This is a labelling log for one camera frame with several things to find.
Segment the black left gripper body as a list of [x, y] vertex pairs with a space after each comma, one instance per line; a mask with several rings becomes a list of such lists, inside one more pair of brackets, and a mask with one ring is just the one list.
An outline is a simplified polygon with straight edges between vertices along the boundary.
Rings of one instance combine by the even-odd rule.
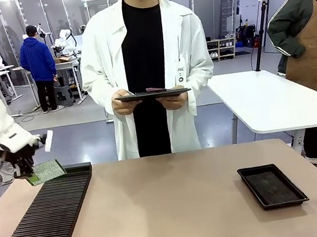
[[38, 149], [38, 144], [27, 144], [22, 149], [17, 152], [2, 152], [2, 157], [4, 161], [11, 163], [13, 166], [17, 165], [21, 172], [32, 170], [34, 165], [35, 151]]

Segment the person's right hand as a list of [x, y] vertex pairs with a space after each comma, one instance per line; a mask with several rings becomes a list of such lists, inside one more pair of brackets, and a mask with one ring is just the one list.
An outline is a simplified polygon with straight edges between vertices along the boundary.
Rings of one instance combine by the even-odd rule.
[[111, 104], [112, 104], [113, 113], [115, 115], [120, 115], [120, 116], [131, 115], [135, 107], [139, 105], [140, 103], [142, 103], [141, 100], [123, 102], [117, 99], [118, 97], [124, 97], [127, 95], [129, 95], [129, 92], [125, 89], [121, 89], [116, 91], [114, 95], [112, 96]]

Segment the person's left hand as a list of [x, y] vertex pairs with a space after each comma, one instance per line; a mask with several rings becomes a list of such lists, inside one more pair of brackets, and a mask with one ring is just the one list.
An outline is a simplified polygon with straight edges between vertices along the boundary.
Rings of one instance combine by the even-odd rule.
[[188, 94], [187, 92], [184, 92], [182, 94], [179, 94], [178, 96], [160, 97], [156, 100], [160, 102], [165, 109], [175, 111], [182, 108], [184, 104], [188, 101]]

